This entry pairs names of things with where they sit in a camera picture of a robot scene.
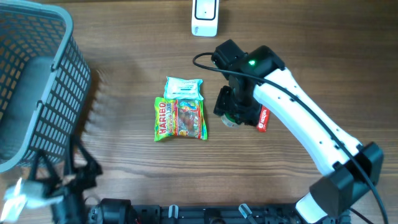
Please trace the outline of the green lid jar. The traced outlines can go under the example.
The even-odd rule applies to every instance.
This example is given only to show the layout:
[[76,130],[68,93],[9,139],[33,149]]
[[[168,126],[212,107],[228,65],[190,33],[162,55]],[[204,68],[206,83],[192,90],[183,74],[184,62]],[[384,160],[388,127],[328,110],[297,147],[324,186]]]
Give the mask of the green lid jar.
[[226,125],[229,128],[238,128],[239,124],[236,123],[232,118],[230,118],[227,114],[223,114],[221,116],[221,120],[224,125]]

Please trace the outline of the small red white packet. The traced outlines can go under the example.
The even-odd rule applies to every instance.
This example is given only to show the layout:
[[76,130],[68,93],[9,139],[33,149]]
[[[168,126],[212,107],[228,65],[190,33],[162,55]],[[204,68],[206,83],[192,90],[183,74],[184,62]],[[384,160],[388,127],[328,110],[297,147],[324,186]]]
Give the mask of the small red white packet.
[[262,105],[261,112],[259,115],[259,122],[256,126],[259,132],[266,132],[267,131],[267,124],[269,120],[270,111],[264,105]]

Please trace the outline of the green Haribo candy bag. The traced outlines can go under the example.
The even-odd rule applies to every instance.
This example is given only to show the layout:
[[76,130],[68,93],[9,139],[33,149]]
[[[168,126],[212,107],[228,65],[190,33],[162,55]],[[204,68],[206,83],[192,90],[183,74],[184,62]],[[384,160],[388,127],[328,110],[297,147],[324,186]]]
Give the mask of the green Haribo candy bag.
[[157,97],[154,109],[154,141],[160,141],[169,136],[208,139],[202,101]]

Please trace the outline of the white teal wipes pack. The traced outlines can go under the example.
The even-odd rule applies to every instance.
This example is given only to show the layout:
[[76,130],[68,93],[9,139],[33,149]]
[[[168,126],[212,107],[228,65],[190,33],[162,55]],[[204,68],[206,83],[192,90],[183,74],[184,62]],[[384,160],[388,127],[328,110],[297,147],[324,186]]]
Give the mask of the white teal wipes pack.
[[202,79],[185,80],[182,78],[167,77],[164,88],[164,98],[171,100],[200,100],[204,97],[200,93]]

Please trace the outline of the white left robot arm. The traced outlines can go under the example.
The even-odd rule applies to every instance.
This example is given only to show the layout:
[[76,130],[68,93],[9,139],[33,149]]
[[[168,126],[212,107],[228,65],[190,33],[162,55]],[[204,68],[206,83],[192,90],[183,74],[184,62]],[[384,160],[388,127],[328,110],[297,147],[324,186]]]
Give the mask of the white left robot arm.
[[28,179],[41,184],[40,196],[50,204],[54,223],[140,223],[130,200],[104,198],[94,207],[87,207],[83,192],[96,187],[96,178],[103,174],[102,167],[84,148],[80,139],[71,136],[63,168],[65,176],[74,178],[67,184],[57,174],[43,150],[34,157]]

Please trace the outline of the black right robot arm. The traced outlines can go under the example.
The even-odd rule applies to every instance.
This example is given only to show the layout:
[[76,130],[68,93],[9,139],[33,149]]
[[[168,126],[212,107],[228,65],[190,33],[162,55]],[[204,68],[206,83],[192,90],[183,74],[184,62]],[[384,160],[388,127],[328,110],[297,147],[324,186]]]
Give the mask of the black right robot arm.
[[322,174],[295,205],[304,221],[340,216],[377,184],[384,158],[379,146],[361,144],[334,123],[270,48],[260,46],[246,53],[227,40],[217,46],[211,60],[229,82],[214,108],[224,124],[264,131],[269,114],[275,114]]

